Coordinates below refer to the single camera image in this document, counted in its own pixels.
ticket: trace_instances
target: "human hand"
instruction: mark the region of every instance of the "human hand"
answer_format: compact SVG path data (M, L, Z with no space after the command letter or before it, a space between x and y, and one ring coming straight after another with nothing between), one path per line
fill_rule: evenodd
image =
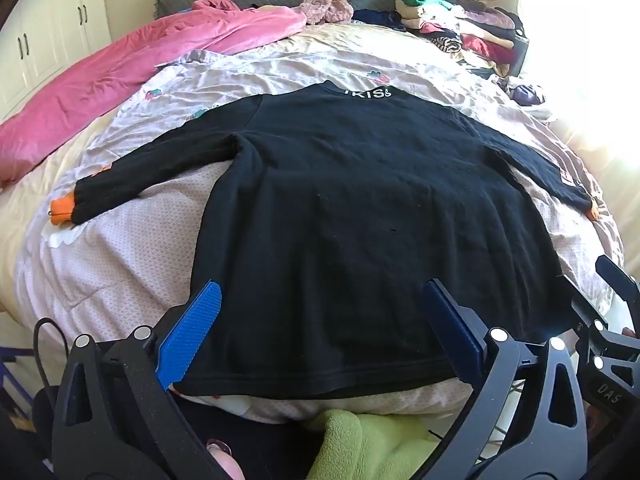
M244 480L244 473L238 462L231 456L230 449L223 442L215 440L207 443L207 451L211 453L211 456L216 459L216 462L220 464L220 467L225 470L231 480Z

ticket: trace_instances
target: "pink blanket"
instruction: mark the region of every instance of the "pink blanket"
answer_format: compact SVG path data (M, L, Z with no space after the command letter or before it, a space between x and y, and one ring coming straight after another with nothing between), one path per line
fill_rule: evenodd
M0 189L135 94L156 65L194 49L243 52L295 34L306 22L288 7L240 10L229 0L200 0L192 9L155 20L80 60L0 124Z

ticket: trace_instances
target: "cabinet door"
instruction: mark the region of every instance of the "cabinet door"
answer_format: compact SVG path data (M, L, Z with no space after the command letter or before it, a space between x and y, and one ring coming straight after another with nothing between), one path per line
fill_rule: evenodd
M38 86L65 67L54 0L20 0L24 60Z
M84 10L80 0L53 0L60 51L67 66L89 55L84 33Z
M0 121L31 90L27 67L24 60L20 60L20 47L24 58L26 52L16 7L0 30Z
M104 0L81 0L85 16L84 31L91 53L111 43Z

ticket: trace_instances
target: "green fleece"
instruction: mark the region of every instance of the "green fleece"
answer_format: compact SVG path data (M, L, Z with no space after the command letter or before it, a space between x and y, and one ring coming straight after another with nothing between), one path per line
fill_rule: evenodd
M443 6L447 10L451 10L453 8L453 4L449 2L445 2L444 0L403 0L405 4L410 7L420 7L421 5L433 5L438 4Z
M327 410L306 427L324 431L312 480L409 479L438 445L415 415Z

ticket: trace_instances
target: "black sweatshirt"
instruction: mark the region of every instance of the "black sweatshirt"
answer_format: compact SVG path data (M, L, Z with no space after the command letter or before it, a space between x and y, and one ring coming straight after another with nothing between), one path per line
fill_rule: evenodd
M558 258L510 164L581 211L590 197L534 149L392 87L325 82L214 108L78 181L72 220L230 159L191 275L192 294L220 284L222 309L182 393L345 397L451 377L420 299L434 277L516 339L570 327Z

